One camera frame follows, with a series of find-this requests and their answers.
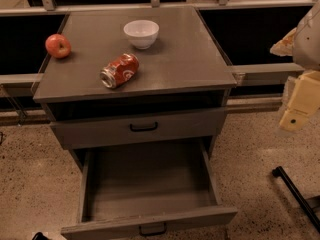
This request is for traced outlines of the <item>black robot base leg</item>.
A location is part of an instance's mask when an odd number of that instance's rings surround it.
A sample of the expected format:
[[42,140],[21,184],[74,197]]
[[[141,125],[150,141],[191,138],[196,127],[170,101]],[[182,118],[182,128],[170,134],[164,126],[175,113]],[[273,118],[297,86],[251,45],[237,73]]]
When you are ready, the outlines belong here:
[[272,175],[275,178],[280,177],[283,180],[284,184],[298,202],[309,221],[320,233],[320,196],[305,198],[282,166],[278,166],[273,169]]

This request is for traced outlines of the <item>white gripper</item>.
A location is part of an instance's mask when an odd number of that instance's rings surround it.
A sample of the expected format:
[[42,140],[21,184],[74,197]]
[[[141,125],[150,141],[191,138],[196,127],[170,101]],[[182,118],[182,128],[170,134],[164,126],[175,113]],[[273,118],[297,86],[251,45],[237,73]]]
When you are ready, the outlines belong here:
[[316,70],[288,79],[289,100],[285,102],[279,128],[296,132],[320,109],[320,0],[301,19],[297,29],[290,30],[270,48],[270,53],[281,57],[293,54],[296,64]]

